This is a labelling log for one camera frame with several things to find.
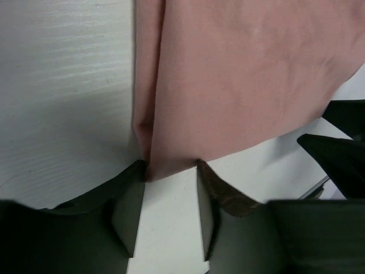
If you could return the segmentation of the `pink printed t shirt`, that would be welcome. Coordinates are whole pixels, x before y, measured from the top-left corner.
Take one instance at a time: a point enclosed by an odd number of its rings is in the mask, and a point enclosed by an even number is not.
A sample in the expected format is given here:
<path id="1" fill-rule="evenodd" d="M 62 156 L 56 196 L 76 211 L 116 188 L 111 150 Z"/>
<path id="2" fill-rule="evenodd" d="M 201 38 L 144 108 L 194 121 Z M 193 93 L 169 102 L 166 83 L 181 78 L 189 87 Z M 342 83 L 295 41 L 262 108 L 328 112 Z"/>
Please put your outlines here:
<path id="1" fill-rule="evenodd" d="M 135 16 L 148 180 L 316 120 L 364 64 L 363 1 L 136 1 Z"/>

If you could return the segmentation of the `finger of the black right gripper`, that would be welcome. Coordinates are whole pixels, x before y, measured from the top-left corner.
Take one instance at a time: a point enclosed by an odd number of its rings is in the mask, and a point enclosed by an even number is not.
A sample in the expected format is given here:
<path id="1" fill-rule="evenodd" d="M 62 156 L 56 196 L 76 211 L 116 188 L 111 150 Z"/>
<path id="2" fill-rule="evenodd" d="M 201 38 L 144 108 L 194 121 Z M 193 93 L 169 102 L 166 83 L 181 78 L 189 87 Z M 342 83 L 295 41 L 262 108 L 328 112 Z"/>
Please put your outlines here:
<path id="1" fill-rule="evenodd" d="M 364 99 L 332 100 L 322 118 L 353 140 L 364 140 Z"/>
<path id="2" fill-rule="evenodd" d="M 321 166 L 344 197 L 364 198 L 364 142 L 304 134 L 297 143 Z"/>

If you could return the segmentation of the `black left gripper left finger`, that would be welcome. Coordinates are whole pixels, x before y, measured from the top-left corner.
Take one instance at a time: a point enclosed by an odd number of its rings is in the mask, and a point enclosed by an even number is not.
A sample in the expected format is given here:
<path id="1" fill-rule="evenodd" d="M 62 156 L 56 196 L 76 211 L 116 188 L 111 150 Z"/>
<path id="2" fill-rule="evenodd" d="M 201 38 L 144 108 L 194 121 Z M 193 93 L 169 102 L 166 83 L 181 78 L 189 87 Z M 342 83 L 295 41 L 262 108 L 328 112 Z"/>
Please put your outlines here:
<path id="1" fill-rule="evenodd" d="M 53 209 L 1 201 L 2 273 L 126 273 L 145 190 L 137 160 Z"/>

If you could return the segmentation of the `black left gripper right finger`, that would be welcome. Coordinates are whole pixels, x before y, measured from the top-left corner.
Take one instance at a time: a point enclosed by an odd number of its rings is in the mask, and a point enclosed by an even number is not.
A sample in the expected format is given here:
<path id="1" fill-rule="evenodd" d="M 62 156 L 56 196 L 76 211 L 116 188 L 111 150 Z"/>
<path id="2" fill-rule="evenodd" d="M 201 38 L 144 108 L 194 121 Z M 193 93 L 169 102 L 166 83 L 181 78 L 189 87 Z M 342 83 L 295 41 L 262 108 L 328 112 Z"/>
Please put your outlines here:
<path id="1" fill-rule="evenodd" d="M 260 203 L 197 161 L 204 260 L 210 273 L 363 273 L 364 201 Z"/>

